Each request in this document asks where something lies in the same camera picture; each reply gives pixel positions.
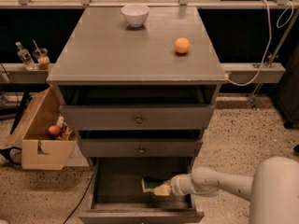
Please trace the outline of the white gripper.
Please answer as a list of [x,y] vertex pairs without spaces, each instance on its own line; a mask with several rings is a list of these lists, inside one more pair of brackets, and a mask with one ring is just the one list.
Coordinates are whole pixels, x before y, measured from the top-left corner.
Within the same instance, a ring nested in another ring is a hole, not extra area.
[[153,190],[156,196],[185,196],[192,193],[192,180],[190,174],[176,175],[167,180],[165,184]]

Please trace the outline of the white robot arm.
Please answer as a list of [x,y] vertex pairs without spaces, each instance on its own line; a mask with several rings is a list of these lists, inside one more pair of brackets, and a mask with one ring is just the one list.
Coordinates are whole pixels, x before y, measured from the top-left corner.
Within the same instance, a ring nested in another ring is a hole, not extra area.
[[208,196],[222,189],[249,201],[249,224],[299,224],[299,162],[263,161],[253,176],[231,175],[199,166],[154,189],[161,196]]

